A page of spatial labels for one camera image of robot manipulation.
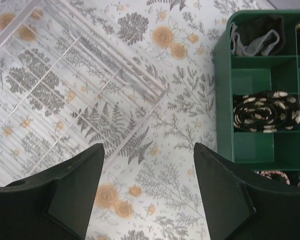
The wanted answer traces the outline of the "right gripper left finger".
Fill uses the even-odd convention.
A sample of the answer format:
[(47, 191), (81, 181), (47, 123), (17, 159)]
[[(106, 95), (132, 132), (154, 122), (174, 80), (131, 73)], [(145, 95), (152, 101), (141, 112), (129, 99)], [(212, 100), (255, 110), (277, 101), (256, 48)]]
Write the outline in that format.
[(96, 143), (29, 177), (0, 186), (0, 240), (83, 240), (105, 150)]

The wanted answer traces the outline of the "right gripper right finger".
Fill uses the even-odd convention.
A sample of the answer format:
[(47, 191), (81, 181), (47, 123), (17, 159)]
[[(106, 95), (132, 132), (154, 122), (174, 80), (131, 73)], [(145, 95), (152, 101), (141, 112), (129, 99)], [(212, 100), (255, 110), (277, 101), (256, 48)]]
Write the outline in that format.
[(194, 165), (212, 240), (300, 240), (300, 187), (261, 176), (194, 145)]

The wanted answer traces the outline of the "white wire dish rack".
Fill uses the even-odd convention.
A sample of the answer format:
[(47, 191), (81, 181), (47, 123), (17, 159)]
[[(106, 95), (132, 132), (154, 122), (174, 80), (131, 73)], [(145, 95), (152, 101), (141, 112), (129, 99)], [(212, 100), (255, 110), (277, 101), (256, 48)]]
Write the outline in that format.
[(105, 164), (145, 160), (166, 92), (150, 28), (127, 1), (0, 0), (0, 186), (96, 143)]

